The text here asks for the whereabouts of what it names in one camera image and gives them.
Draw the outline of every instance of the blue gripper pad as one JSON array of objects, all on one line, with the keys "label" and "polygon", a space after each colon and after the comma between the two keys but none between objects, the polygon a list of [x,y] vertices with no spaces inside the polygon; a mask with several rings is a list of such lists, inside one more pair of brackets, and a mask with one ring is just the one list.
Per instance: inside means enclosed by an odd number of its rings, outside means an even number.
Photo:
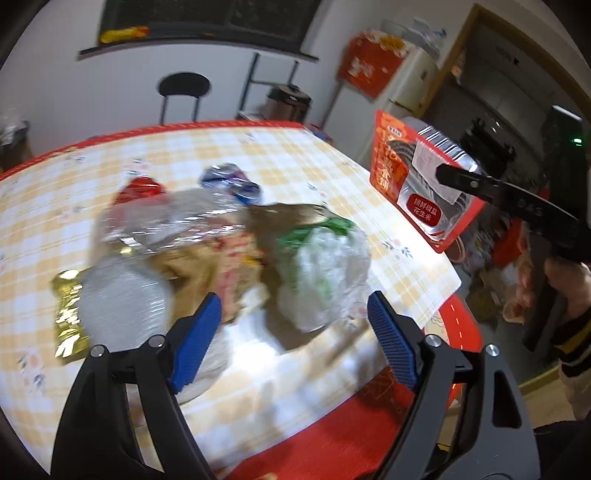
[{"label": "blue gripper pad", "polygon": [[380,291],[369,296],[368,319],[396,380],[415,391],[417,369],[422,366],[418,343],[423,333],[413,319],[394,312]]},{"label": "blue gripper pad", "polygon": [[175,328],[176,333],[186,331],[183,332],[184,339],[176,348],[173,374],[168,380],[174,393],[180,392],[185,385],[195,380],[197,370],[221,321],[222,302],[213,293],[205,297],[192,316],[176,321],[171,331]]}]

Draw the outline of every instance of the white plastic bag with green vegetable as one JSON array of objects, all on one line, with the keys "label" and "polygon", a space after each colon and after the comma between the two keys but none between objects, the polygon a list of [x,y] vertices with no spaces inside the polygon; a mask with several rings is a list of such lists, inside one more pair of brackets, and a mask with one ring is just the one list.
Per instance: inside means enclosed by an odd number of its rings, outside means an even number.
[{"label": "white plastic bag with green vegetable", "polygon": [[302,332],[355,316],[369,264],[367,237],[350,220],[293,229],[278,239],[279,311]]}]

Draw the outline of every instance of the window sill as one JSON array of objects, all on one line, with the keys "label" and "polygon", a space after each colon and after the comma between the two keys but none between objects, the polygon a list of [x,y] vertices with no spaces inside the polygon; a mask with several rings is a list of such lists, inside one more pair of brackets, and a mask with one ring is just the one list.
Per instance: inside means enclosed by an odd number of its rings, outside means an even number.
[{"label": "window sill", "polygon": [[142,47],[142,46],[158,46],[170,44],[208,44],[208,45],[226,45],[239,48],[250,48],[252,50],[266,51],[279,55],[286,55],[300,60],[310,61],[316,63],[319,61],[318,57],[308,55],[302,52],[293,52],[279,50],[276,48],[269,48],[265,46],[253,45],[251,43],[237,43],[230,41],[212,40],[211,38],[187,38],[187,37],[168,37],[168,38],[145,38],[142,40],[126,40],[122,42],[107,43],[98,45],[96,47],[86,48],[78,52],[78,60],[88,59],[103,53],[112,51],[127,50],[128,48]]}]

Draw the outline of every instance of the gold foil package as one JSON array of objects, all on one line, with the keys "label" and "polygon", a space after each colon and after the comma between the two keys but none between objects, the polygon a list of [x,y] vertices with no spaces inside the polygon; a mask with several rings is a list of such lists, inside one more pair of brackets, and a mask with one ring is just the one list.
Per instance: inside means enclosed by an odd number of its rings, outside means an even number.
[{"label": "gold foil package", "polygon": [[89,347],[89,337],[84,333],[78,317],[78,302],[82,285],[78,270],[58,273],[51,281],[51,288],[58,299],[55,318],[56,358],[66,362],[81,358]]}]

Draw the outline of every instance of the silver screw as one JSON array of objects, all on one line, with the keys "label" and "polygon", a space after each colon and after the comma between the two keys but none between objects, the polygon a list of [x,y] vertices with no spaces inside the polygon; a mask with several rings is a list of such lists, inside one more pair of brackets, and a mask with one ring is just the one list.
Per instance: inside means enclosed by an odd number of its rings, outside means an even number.
[{"label": "silver screw", "polygon": [[425,342],[427,342],[427,345],[438,347],[441,345],[443,340],[441,340],[437,335],[427,335],[425,337]]},{"label": "silver screw", "polygon": [[102,345],[95,345],[90,349],[90,354],[96,358],[103,356],[103,353],[105,353],[105,347]]},{"label": "silver screw", "polygon": [[484,347],[484,351],[488,353],[490,356],[499,356],[501,354],[499,348],[496,345],[493,345],[492,343]]},{"label": "silver screw", "polygon": [[162,335],[154,335],[153,337],[150,337],[150,339],[148,340],[148,345],[153,346],[154,348],[158,348],[160,346],[163,346],[164,342],[165,338]]}]

